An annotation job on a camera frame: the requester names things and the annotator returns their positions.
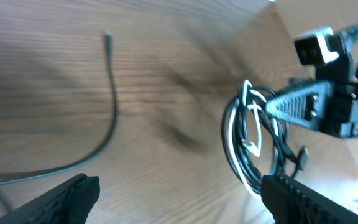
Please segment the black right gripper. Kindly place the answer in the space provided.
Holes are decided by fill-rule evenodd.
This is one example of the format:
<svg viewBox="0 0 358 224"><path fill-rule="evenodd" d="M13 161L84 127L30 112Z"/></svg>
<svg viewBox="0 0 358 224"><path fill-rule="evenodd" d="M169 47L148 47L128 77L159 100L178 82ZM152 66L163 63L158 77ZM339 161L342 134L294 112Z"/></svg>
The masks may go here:
<svg viewBox="0 0 358 224"><path fill-rule="evenodd" d="M337 138L358 138L358 64L351 47L357 31L342 31L328 39L339 57L316 66L317 80L293 83L267 99L265 112L275 118Z"/></svg>

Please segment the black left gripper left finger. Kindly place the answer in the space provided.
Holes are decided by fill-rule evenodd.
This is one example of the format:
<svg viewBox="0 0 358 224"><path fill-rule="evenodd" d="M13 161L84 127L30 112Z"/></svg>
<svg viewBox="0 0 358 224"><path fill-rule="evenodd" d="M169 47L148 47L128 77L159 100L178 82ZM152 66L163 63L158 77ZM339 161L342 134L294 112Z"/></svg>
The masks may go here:
<svg viewBox="0 0 358 224"><path fill-rule="evenodd" d="M99 177L81 173L1 216L0 224L85 224L99 196Z"/></svg>

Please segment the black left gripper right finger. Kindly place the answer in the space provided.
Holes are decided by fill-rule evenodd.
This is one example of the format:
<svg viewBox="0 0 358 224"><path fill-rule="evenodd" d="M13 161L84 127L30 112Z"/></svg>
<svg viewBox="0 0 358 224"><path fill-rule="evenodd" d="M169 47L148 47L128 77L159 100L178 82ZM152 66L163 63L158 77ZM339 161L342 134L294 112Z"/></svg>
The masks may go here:
<svg viewBox="0 0 358 224"><path fill-rule="evenodd" d="M285 175L262 177L261 199L279 224L358 224L358 215Z"/></svg>

